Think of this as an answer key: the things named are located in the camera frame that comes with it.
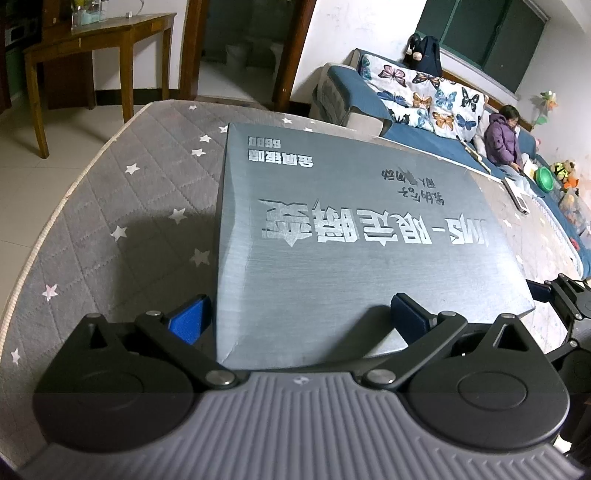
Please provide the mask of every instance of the metal screw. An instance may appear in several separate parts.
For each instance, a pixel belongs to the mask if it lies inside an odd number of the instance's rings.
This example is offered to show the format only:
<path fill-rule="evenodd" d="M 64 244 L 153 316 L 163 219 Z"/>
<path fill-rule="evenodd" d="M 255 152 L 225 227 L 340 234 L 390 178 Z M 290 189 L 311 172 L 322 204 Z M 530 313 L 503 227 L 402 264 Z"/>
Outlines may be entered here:
<path fill-rule="evenodd" d="M 365 376 L 371 383 L 376 385 L 390 385 L 390 383 L 396 380 L 396 374 L 394 372 L 383 368 L 370 370 Z"/>
<path fill-rule="evenodd" d="M 228 370 L 211 370 L 205 375 L 205 380 L 212 385 L 223 387 L 224 385 L 229 385 L 234 382 L 234 380 L 236 380 L 236 375 Z"/>

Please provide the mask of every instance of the black circular cover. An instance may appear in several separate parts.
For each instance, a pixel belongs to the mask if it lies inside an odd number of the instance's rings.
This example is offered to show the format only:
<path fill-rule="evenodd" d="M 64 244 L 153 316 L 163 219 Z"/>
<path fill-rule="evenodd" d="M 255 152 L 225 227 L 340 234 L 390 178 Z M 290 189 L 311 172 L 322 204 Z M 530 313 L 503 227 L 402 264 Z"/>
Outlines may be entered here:
<path fill-rule="evenodd" d="M 162 360 L 111 348 L 50 366 L 33 398 L 45 436 L 76 450 L 139 447 L 181 423 L 193 403 L 187 376 Z"/>
<path fill-rule="evenodd" d="M 506 326 L 508 341 L 495 326 L 472 353 L 419 371 L 408 402 L 427 427 L 452 442 L 479 450 L 530 447 L 558 432 L 568 392 L 523 325 Z"/>

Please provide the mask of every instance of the black backpack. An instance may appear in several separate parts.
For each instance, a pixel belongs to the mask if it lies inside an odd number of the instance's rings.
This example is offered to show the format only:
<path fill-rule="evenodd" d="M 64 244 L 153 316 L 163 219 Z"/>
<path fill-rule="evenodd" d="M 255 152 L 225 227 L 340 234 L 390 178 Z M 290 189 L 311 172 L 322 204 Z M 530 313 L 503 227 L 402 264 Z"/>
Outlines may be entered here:
<path fill-rule="evenodd" d="M 412 35 L 408 39 L 408 51 L 404 60 L 411 70 L 435 77 L 443 74 L 439 58 L 439 40 L 435 37 L 427 36 L 421 40 L 418 34 Z"/>

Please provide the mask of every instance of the window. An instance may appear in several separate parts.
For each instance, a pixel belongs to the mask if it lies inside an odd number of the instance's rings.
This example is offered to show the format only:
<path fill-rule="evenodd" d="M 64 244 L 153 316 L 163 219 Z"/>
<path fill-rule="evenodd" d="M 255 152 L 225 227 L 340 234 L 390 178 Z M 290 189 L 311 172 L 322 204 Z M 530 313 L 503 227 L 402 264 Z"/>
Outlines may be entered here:
<path fill-rule="evenodd" d="M 427 0 L 417 29 L 515 92 L 546 20 L 525 0 Z"/>

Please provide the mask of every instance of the green bowl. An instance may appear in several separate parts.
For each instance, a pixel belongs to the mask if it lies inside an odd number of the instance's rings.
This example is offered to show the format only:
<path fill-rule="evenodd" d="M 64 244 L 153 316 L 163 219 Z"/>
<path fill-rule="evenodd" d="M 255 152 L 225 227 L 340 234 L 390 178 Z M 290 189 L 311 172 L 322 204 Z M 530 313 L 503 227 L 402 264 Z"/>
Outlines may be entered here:
<path fill-rule="evenodd" d="M 552 172 L 546 167 L 540 167 L 535 171 L 535 182 L 546 193 L 551 192 L 554 188 L 554 179 Z"/>

